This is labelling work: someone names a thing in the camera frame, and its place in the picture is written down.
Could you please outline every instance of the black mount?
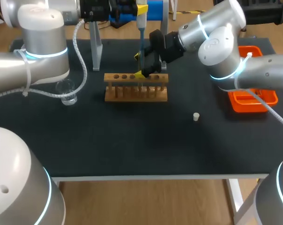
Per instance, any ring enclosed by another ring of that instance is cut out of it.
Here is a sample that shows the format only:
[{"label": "black mount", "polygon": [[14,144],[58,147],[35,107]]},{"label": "black mount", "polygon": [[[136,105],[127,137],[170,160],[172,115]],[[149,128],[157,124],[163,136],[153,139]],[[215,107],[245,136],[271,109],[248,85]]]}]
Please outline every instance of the black mount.
[{"label": "black mount", "polygon": [[170,63],[184,55],[185,49],[180,43],[178,32],[163,35],[160,30],[150,33],[150,46],[145,48],[145,57],[154,53],[154,63],[144,68],[141,73],[148,77],[154,72],[161,72],[161,63]]},{"label": "black mount", "polygon": [[137,15],[135,0],[81,0],[80,9],[86,22],[108,21],[109,16],[118,22],[120,14]]}]

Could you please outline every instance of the blue cylinder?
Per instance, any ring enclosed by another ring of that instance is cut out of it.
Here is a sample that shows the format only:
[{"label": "blue cylinder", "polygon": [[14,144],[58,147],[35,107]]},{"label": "blue cylinder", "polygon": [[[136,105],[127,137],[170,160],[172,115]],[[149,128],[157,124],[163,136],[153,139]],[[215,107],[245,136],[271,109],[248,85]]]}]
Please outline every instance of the blue cylinder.
[{"label": "blue cylinder", "polygon": [[[148,13],[147,13],[147,21],[162,21],[163,19],[163,11],[164,11],[164,3],[161,0],[148,0]],[[115,19],[109,16],[110,21],[115,21]],[[136,16],[121,14],[119,16],[120,22],[129,22],[136,21]]]}]

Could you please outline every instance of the black chair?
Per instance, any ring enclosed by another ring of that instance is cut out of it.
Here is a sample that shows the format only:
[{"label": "black chair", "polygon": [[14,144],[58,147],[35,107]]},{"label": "black chair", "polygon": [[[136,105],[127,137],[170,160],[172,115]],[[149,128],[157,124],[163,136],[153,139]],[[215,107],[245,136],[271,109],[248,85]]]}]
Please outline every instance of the black chair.
[{"label": "black chair", "polygon": [[[223,0],[213,0],[216,5]],[[283,0],[238,0],[246,16],[246,24],[283,23]]]}]

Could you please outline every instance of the wooden floor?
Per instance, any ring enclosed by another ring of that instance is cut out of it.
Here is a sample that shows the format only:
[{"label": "wooden floor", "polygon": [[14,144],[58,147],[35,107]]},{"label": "wooden floor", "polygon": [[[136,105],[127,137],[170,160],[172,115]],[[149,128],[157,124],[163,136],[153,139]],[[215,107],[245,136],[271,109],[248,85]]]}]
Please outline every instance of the wooden floor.
[{"label": "wooden floor", "polygon": [[[209,10],[212,0],[179,0],[180,10]],[[169,29],[197,15],[177,15],[170,20]],[[159,28],[149,22],[146,37]],[[248,26],[248,35],[269,38],[277,53],[283,53],[283,24]],[[74,28],[66,27],[68,38]],[[18,29],[0,25],[0,51],[7,51]],[[102,38],[139,38],[136,24],[131,22],[115,30],[101,30]],[[89,38],[81,29],[79,38]],[[256,184],[255,180],[239,180],[245,199]],[[66,225],[230,225],[231,208],[222,180],[165,180],[165,181],[102,181],[67,182],[61,186],[67,207]]]}]

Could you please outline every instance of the small white cap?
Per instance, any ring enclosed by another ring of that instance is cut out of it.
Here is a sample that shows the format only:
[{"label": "small white cap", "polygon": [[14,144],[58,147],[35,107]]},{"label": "small white cap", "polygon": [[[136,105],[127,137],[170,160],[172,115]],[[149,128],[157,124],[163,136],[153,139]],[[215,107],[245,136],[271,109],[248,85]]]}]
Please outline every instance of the small white cap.
[{"label": "small white cap", "polygon": [[198,114],[197,112],[194,113],[194,121],[198,121],[200,117],[200,114]]}]

